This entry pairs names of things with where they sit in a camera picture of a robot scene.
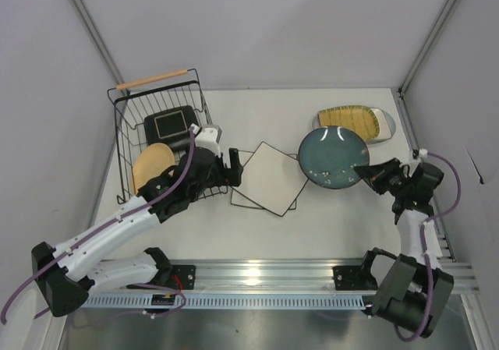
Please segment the woven fan-shaped plate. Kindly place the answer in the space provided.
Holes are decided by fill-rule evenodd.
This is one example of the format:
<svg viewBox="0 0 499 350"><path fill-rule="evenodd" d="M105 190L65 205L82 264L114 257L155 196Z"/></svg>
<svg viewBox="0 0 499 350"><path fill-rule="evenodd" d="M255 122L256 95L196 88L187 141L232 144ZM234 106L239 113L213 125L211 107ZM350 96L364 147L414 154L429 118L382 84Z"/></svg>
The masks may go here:
<svg viewBox="0 0 499 350"><path fill-rule="evenodd" d="M346 105L318 112L319 126L338 126L349 129L363 140L374 140L380 134L380 125L374 111L367 106Z"/></svg>

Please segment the black square dish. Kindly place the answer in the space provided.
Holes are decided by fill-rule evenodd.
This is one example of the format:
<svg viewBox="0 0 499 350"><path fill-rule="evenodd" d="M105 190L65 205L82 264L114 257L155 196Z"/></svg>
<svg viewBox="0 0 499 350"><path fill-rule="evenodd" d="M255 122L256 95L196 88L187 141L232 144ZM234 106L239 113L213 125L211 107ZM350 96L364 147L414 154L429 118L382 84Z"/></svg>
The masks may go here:
<svg viewBox="0 0 499 350"><path fill-rule="evenodd" d="M189 105L149 115L143 122L147 145L163 143L173 152L185 150L189 146L189 127L192 124L198 125L199 122Z"/></svg>

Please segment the dark blue round plate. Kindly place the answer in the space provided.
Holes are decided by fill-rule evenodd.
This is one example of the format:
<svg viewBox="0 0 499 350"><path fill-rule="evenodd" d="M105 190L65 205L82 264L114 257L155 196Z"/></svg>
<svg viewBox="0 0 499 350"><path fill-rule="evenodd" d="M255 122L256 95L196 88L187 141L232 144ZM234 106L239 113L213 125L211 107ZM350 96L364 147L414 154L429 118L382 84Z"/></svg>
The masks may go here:
<svg viewBox="0 0 499 350"><path fill-rule="evenodd" d="M317 128L308 133L298 150L303 174L325 189L346 189L361 178L355 171L370 164L370 152L363 139L341 126Z"/></svg>

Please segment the black wire dish rack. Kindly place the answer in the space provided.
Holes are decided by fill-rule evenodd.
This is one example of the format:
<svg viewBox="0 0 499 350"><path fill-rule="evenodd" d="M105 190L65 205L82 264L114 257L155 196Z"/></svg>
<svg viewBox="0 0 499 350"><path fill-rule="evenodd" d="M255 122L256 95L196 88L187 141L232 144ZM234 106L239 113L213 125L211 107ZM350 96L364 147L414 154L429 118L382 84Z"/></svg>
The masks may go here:
<svg viewBox="0 0 499 350"><path fill-rule="evenodd" d="M132 169L136 159L148 147L143 126L147 116L189 105L196 112L199 127L212 123L196 69L160 75L147 85L147 90L134 91L129 83L121 84L116 90L123 96L111 99L115 109L116 154L121 181L116 196L118 204L124 204L134 194ZM176 161L185 150L173 152Z"/></svg>

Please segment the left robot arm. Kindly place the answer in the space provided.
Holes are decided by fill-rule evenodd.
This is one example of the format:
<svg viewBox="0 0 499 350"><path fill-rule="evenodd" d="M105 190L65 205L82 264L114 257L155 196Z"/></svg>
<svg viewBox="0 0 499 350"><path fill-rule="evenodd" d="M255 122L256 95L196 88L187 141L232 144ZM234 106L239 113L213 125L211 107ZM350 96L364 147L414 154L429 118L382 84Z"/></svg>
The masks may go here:
<svg viewBox="0 0 499 350"><path fill-rule="evenodd" d="M239 186L243 166L239 152L221 154L194 147L177 165L150 179L108 220L74 239L50 246L42 242L32 251L35 281L55 317L79 309L91 296L115 288L141 284L166 286L172 263L158 247L120 260L111 252L141 233L186 210L201 194L219 186Z"/></svg>

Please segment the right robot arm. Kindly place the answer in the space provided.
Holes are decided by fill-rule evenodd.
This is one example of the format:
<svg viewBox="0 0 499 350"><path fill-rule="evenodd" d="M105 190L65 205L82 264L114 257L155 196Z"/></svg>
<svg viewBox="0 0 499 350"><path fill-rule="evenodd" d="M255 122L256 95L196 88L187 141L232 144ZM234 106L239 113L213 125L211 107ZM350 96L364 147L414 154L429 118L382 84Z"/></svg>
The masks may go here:
<svg viewBox="0 0 499 350"><path fill-rule="evenodd" d="M374 248L364 260L369 263L377 256L393 260L377 288L371 313L392 323L403 342L428 338L454 287L454 278L441 269L426 236L440 217L430 201L444 173L431 163L403 164L396 158L358 166L355 172L375 193L393 196L391 210L401 237L399 255Z"/></svg>

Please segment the wooden plate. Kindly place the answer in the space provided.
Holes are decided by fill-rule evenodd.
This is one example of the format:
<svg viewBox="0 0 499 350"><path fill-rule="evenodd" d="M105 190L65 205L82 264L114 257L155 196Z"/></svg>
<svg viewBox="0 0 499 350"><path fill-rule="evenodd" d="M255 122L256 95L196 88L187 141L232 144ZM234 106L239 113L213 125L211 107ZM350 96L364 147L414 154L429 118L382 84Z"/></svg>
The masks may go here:
<svg viewBox="0 0 499 350"><path fill-rule="evenodd" d="M171 148L163 143L153 143L136 159L132 169L132 187L135 194L150 179L159 176L175 164L175 155Z"/></svg>

